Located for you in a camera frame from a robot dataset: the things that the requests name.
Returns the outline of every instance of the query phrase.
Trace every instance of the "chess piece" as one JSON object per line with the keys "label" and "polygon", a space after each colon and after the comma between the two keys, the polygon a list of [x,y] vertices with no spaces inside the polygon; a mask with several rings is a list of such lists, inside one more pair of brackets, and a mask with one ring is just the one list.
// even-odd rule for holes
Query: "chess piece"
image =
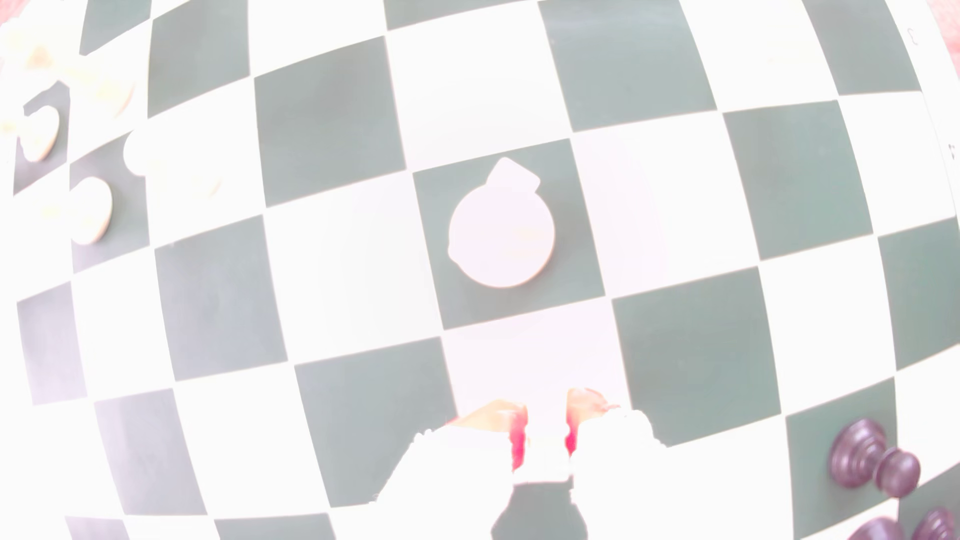
{"label": "chess piece", "polygon": [[161,196],[186,201],[209,199],[223,178],[199,137],[170,133],[167,128],[148,123],[127,136],[124,163],[133,174],[156,183]]}
{"label": "chess piece", "polygon": [[877,422],[861,419],[843,428],[833,441],[830,475],[844,487],[859,487],[873,479],[890,497],[904,497],[920,481],[920,461],[899,448],[887,448],[886,433]]}
{"label": "chess piece", "polygon": [[487,182],[472,190],[450,218],[450,258],[488,287],[530,281],[553,253],[550,209],[537,194],[540,178],[502,158]]}
{"label": "chess piece", "polygon": [[107,231],[113,213],[113,194],[106,182],[87,177],[70,190],[67,216],[73,241],[88,245]]}
{"label": "chess piece", "polygon": [[570,478],[570,454],[564,446],[569,434],[569,426],[562,420],[565,398],[541,398],[527,407],[523,466],[516,470],[515,482],[567,481]]}
{"label": "chess piece", "polygon": [[59,132],[60,113],[49,105],[30,116],[24,116],[21,108],[4,110],[0,116],[0,133],[20,137],[27,161],[41,161],[50,155]]}
{"label": "chess piece", "polygon": [[115,117],[127,107],[133,82],[110,73],[91,58],[58,50],[41,36],[42,32],[21,19],[12,19],[0,27],[0,55],[25,70],[52,73],[107,117]]}
{"label": "chess piece", "polygon": [[890,518],[874,518],[858,528],[850,540],[903,540],[903,529]]}
{"label": "chess piece", "polygon": [[926,513],[913,531],[911,540],[953,540],[953,514],[946,508],[934,508]]}

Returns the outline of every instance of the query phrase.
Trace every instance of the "chess piece top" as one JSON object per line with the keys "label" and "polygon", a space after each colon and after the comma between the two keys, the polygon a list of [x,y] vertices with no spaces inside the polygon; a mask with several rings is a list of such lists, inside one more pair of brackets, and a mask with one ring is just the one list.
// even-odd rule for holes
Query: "chess piece top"
{"label": "chess piece top", "polygon": [[934,508],[917,525],[911,540],[953,540],[953,529],[953,514],[943,507]]}
{"label": "chess piece top", "polygon": [[184,203],[202,202],[225,182],[221,156],[203,133],[177,133],[168,125],[147,122],[127,136],[123,158],[127,168],[154,183],[155,193]]}
{"label": "chess piece top", "polygon": [[850,540],[903,540],[903,529],[890,518],[874,518],[858,528]]}
{"label": "chess piece top", "polygon": [[113,194],[106,182],[87,177],[70,190],[67,203],[70,234],[80,245],[96,242],[110,223],[113,213]]}
{"label": "chess piece top", "polygon": [[67,52],[49,33],[19,18],[0,27],[0,56],[26,71],[55,75],[106,118],[123,112],[133,94],[133,82],[112,73],[112,66]]}
{"label": "chess piece top", "polygon": [[540,178],[508,158],[472,190],[450,218],[450,258],[489,287],[530,281],[553,253],[550,209],[537,194]]}
{"label": "chess piece top", "polygon": [[860,419],[843,428],[829,455],[830,475],[844,487],[859,487],[871,479],[891,497],[904,497],[920,481],[920,461],[899,448],[887,448],[883,427]]}
{"label": "chess piece top", "polygon": [[20,146],[27,161],[40,161],[46,158],[57,142],[60,132],[60,113],[47,105],[37,112],[20,120],[18,125]]}

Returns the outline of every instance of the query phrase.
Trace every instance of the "black chess piece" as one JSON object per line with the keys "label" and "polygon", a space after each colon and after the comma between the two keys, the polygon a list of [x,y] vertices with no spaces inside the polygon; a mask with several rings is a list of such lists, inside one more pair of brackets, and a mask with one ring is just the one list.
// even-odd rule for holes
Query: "black chess piece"
{"label": "black chess piece", "polygon": [[873,479],[890,497],[904,497],[920,481],[920,461],[899,448],[887,448],[883,427],[864,418],[843,428],[830,449],[830,475],[844,487]]}
{"label": "black chess piece", "polygon": [[927,512],[911,536],[911,540],[954,540],[954,538],[953,514],[942,507]]}
{"label": "black chess piece", "polygon": [[900,524],[890,518],[874,518],[858,528],[850,540],[904,540]]}

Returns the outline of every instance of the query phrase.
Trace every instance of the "white chess piece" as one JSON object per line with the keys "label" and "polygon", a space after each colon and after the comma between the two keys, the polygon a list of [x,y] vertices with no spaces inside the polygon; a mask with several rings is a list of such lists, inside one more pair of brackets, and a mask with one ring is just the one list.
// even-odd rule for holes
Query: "white chess piece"
{"label": "white chess piece", "polygon": [[564,482],[570,477],[566,437],[566,395],[540,397],[527,403],[526,448],[523,465],[514,472],[515,483]]}
{"label": "white chess piece", "polygon": [[220,188],[222,176],[204,151],[206,146],[195,138],[148,123],[128,135],[124,163],[133,174],[149,177],[164,195],[209,199]]}
{"label": "white chess piece", "polygon": [[49,71],[72,91],[78,92],[107,117],[119,115],[130,102],[133,82],[112,74],[88,57],[68,54],[44,34],[19,18],[0,27],[0,55],[26,70]]}
{"label": "white chess piece", "polygon": [[106,182],[87,177],[70,190],[67,219],[73,241],[80,245],[96,242],[110,224],[113,194]]}
{"label": "white chess piece", "polygon": [[41,161],[50,154],[57,142],[60,113],[49,105],[30,116],[24,116],[21,108],[10,108],[0,115],[0,132],[20,137],[23,157],[27,161]]}
{"label": "white chess piece", "polygon": [[60,113],[47,105],[26,116],[17,130],[27,161],[40,161],[50,155],[60,132]]}
{"label": "white chess piece", "polygon": [[553,253],[550,209],[537,194],[540,178],[502,158],[487,183],[467,194],[450,219],[450,258],[489,287],[530,281]]}

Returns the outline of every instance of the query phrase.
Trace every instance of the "white square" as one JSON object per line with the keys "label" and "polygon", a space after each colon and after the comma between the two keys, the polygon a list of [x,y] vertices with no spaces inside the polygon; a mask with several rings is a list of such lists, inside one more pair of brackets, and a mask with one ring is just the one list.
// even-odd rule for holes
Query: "white square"
{"label": "white square", "polygon": [[[147,177],[147,212],[154,246],[210,231],[261,213],[266,204],[260,172],[253,79],[221,86],[151,118],[145,125],[160,140],[186,136],[203,148],[203,165],[222,178],[209,199],[166,196],[162,179]],[[173,166],[191,160],[176,146],[162,142],[156,149]]]}
{"label": "white square", "polygon": [[59,493],[60,487],[52,483],[58,481],[51,479],[56,475],[41,459],[50,454],[50,448],[44,444],[45,437],[36,436],[35,418],[29,405],[7,408],[0,404],[0,430],[5,442],[0,445],[0,538],[23,538],[23,531],[28,530],[33,534],[31,539],[70,540],[62,507],[51,501],[51,489]]}
{"label": "white square", "polygon": [[681,0],[717,108],[836,99],[802,0]]}
{"label": "white square", "polygon": [[825,528],[820,532],[805,536],[804,540],[849,540],[858,528],[863,524],[875,518],[890,518],[897,521],[900,514],[900,500],[887,499],[872,508],[866,509],[859,514],[848,518],[832,527]]}
{"label": "white square", "polygon": [[207,516],[127,516],[123,521],[130,540],[220,540]]}
{"label": "white square", "polygon": [[66,516],[123,517],[91,401],[34,407],[28,436],[48,507]]}
{"label": "white square", "polygon": [[894,337],[874,236],[764,260],[760,281],[784,414],[894,376]]}
{"label": "white square", "polygon": [[603,128],[578,133],[572,142],[609,296],[759,261],[719,113]]}
{"label": "white square", "polygon": [[[52,73],[28,70],[16,64],[7,63],[0,70],[0,99],[11,106],[22,106],[56,83],[57,77]],[[12,140],[15,154],[17,136],[4,135],[4,138]]]}
{"label": "white square", "polygon": [[[684,537],[736,531],[740,538],[792,538],[790,452],[786,425],[775,416],[667,450],[668,489],[676,494]],[[689,509],[696,519],[688,519]]]}
{"label": "white square", "polygon": [[387,35],[407,166],[425,169],[570,134],[536,2],[426,21]]}
{"label": "white square", "polygon": [[293,365],[179,382],[174,393],[208,515],[329,508]]}
{"label": "white square", "polygon": [[67,160],[74,161],[147,119],[147,72],[150,66],[152,21],[141,23],[86,57],[108,70],[111,77],[135,84],[130,102],[115,118],[104,115],[101,105],[81,92],[70,92],[70,129]]}
{"label": "white square", "polygon": [[527,404],[531,424],[565,426],[566,391],[577,386],[630,403],[606,298],[461,327],[443,342],[461,415],[503,398]]}
{"label": "white square", "polygon": [[960,346],[897,372],[897,445],[920,458],[920,484],[960,463],[958,380]]}
{"label": "white square", "polygon": [[84,270],[72,288],[87,396],[103,400],[173,386],[153,249]]}
{"label": "white square", "polygon": [[71,240],[64,227],[70,192],[69,165],[58,167],[13,197],[12,211],[0,216],[10,237],[8,270],[12,295],[23,300],[73,276]]}
{"label": "white square", "polygon": [[[939,2],[939,11],[948,10],[949,2]],[[960,52],[954,53],[959,62],[954,65],[951,52],[945,44],[945,35],[937,24],[937,16],[926,2],[917,0],[887,0],[887,6],[900,29],[917,80],[924,93],[930,119],[940,140],[940,151],[947,164],[947,174],[953,186],[954,207],[960,206]]]}
{"label": "white square", "polygon": [[387,32],[383,0],[250,0],[254,77]]}
{"label": "white square", "polygon": [[840,98],[874,233],[954,215],[947,170],[920,92]]}
{"label": "white square", "polygon": [[373,503],[330,508],[330,524],[337,540],[371,540],[376,535]]}
{"label": "white square", "polygon": [[273,207],[264,222],[291,361],[378,349],[442,331],[409,173]]}
{"label": "white square", "polygon": [[18,18],[36,25],[42,42],[66,54],[77,54],[84,32],[87,0],[31,0]]}

